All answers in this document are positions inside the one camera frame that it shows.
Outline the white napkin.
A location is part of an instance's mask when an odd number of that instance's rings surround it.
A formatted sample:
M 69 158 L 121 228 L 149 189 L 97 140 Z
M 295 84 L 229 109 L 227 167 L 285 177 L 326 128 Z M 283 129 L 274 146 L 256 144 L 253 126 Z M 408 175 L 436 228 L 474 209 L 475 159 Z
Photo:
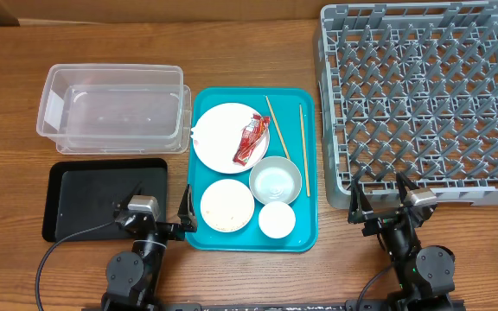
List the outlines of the white napkin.
M 198 133 L 197 133 L 197 129 L 195 127 L 193 127 L 191 129 L 191 136 L 190 136 L 194 141 L 198 139 Z

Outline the small white cup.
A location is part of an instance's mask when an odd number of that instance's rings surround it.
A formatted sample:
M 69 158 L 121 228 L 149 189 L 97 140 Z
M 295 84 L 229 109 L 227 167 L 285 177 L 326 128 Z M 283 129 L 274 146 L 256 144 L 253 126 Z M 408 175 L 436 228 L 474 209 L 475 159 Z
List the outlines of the small white cup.
M 286 238 L 295 228 L 295 224 L 295 212 L 282 201 L 270 202 L 259 212 L 259 228 L 268 238 Z

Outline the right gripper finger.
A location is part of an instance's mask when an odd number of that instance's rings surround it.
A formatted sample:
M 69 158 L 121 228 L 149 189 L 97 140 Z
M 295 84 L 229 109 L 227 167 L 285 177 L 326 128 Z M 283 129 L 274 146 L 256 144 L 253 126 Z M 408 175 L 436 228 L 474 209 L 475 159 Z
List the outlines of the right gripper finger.
M 364 223 L 368 219 L 372 218 L 374 210 L 371 207 L 367 196 L 364 194 L 358 179 L 353 179 L 351 181 L 350 190 L 351 198 L 348 212 L 348 223 Z
M 416 190 L 418 188 L 418 186 L 402 172 L 396 174 L 396 183 L 399 191 L 399 198 L 401 200 L 406 198 L 408 191 Z

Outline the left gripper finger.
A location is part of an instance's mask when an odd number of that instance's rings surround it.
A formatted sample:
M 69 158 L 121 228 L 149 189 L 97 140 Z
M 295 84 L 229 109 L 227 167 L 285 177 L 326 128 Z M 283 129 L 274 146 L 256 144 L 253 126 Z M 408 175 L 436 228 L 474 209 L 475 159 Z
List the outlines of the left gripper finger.
M 142 191 L 142 182 L 139 182 L 129 194 L 127 194 L 122 200 L 113 203 L 115 211 L 122 211 L 128 209 L 128 204 L 135 195 L 140 195 Z
M 185 188 L 177 216 L 180 220 L 181 228 L 185 232 L 197 231 L 197 218 L 192 197 L 192 187 L 189 184 Z

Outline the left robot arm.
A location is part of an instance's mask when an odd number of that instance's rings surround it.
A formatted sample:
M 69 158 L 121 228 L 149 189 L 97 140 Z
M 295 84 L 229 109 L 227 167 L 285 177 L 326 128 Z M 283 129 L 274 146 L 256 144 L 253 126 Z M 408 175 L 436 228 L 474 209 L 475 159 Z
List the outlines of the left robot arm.
M 140 186 L 116 205 L 114 222 L 134 241 L 130 251 L 119 252 L 107 264 L 103 310 L 163 309 L 155 292 L 167 244 L 183 241 L 188 232 L 197 231 L 191 186 L 186 186 L 182 196 L 178 223 L 163 222 L 160 215 L 157 199 L 142 195 Z

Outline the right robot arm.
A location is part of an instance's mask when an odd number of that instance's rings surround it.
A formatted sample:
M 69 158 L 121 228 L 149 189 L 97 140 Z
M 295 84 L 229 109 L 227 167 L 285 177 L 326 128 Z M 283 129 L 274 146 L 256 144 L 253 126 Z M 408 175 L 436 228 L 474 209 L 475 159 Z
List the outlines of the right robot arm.
M 370 287 L 389 270 L 399 280 L 393 292 L 372 310 L 464 310 L 462 301 L 452 301 L 455 289 L 455 255 L 447 247 L 421 245 L 416 230 L 430 219 L 437 208 L 437 196 L 427 187 L 419 187 L 402 173 L 396 174 L 399 207 L 377 213 L 357 179 L 351 181 L 348 223 L 362 223 L 362 235 L 375 236 L 391 263 L 376 274 L 360 292 L 354 310 L 364 310 Z

